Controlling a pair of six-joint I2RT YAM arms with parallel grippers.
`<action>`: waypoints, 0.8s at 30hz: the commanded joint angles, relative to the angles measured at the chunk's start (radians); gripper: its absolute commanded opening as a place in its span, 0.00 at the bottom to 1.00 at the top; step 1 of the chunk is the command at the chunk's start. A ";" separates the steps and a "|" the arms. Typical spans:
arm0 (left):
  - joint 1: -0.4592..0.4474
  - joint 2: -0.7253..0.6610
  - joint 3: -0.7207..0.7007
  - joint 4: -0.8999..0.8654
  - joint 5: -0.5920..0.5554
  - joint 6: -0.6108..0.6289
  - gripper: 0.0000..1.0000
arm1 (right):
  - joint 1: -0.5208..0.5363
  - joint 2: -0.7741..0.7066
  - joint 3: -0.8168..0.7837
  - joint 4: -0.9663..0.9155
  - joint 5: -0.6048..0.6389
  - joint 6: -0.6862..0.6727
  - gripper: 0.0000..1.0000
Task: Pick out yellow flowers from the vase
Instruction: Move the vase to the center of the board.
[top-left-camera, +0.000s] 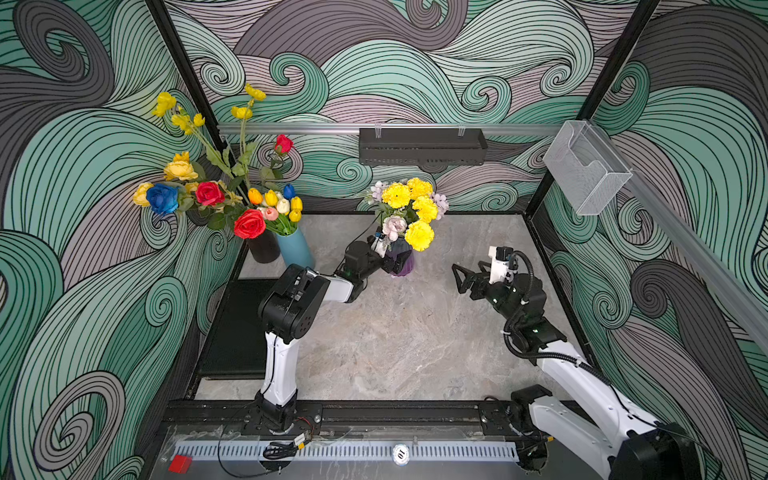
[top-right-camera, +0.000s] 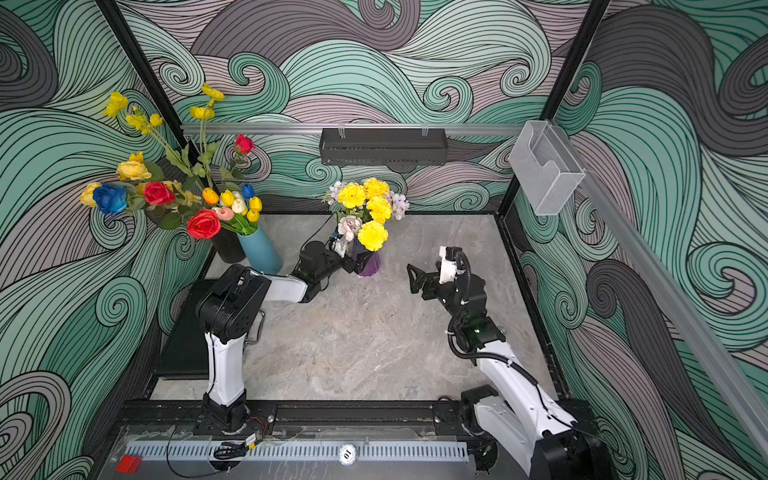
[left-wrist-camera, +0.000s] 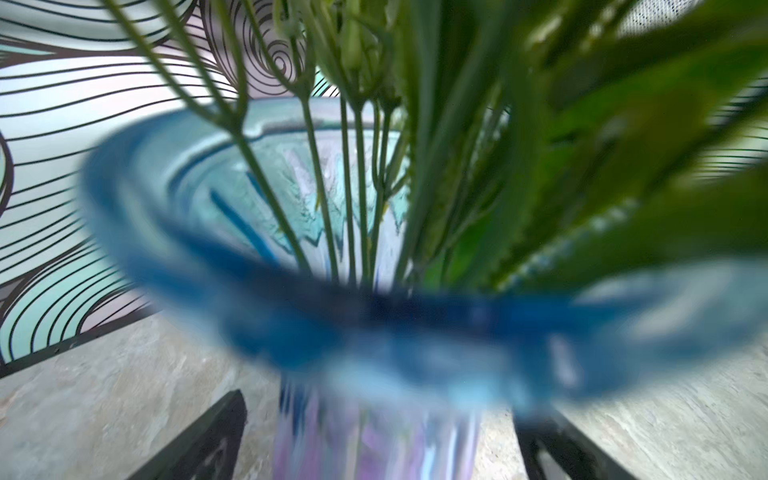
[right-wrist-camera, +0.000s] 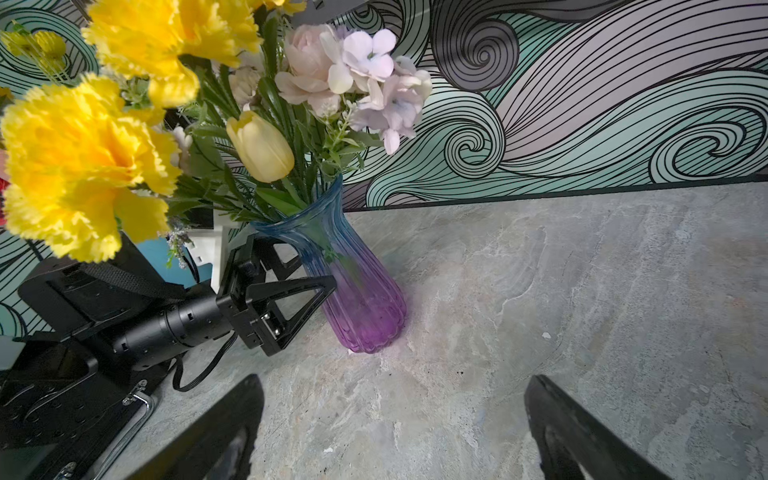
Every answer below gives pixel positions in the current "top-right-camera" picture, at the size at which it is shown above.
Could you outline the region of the purple glass vase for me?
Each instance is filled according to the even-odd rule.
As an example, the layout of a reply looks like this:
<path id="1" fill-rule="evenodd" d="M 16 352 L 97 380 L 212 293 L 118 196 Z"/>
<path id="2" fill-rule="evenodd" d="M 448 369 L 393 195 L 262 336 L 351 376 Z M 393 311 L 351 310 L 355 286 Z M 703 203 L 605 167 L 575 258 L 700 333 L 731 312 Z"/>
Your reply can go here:
<path id="1" fill-rule="evenodd" d="M 381 267 L 381 258 L 378 252 L 372 252 L 367 258 L 364 268 L 359 273 L 360 277 L 371 277 L 375 275 Z"/>

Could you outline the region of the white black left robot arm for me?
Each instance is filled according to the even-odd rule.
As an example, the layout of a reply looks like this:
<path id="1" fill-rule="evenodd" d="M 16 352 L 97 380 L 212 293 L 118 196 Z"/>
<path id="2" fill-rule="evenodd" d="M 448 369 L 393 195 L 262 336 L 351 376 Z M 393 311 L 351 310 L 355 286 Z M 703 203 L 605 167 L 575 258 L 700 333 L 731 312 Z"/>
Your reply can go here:
<path id="1" fill-rule="evenodd" d="M 208 386 L 202 404 L 226 435 L 243 430 L 250 419 L 243 378 L 243 352 L 250 330 L 266 302 L 308 303 L 322 282 L 339 271 L 361 274 L 375 256 L 365 249 L 339 254 L 329 243 L 302 247 L 289 275 L 267 274 L 232 265 L 196 306 L 208 356 Z"/>

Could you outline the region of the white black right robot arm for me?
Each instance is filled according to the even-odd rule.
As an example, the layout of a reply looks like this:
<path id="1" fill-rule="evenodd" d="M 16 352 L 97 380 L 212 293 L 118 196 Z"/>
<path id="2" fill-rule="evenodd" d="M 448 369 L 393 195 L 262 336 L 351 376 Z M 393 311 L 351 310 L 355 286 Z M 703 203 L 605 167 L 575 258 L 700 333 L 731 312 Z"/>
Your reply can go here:
<path id="1" fill-rule="evenodd" d="M 585 402 L 569 413 L 518 360 L 487 313 L 485 282 L 446 261 L 435 272 L 407 267 L 410 290 L 449 313 L 448 346 L 488 379 L 462 395 L 464 426 L 514 459 L 531 479 L 612 479 L 608 445 Z"/>

